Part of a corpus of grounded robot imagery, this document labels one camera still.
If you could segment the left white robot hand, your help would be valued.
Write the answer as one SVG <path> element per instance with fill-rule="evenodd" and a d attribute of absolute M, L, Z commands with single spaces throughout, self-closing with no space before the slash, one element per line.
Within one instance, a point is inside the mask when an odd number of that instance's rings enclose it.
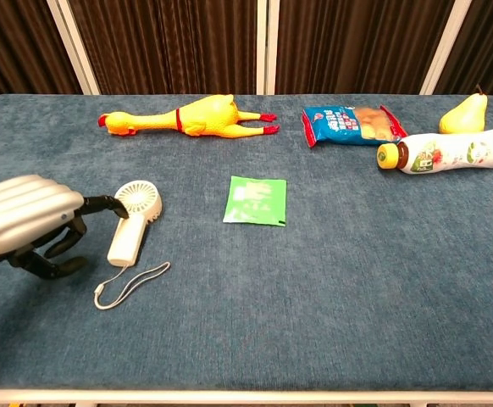
<path fill-rule="evenodd" d="M 82 216 L 112 210 L 129 213 L 108 195 L 85 197 L 39 175 L 0 181 L 0 263 L 7 261 L 44 280 L 70 276 L 86 264 L 74 257 L 60 265 L 51 259 L 76 245 L 86 233 Z"/>

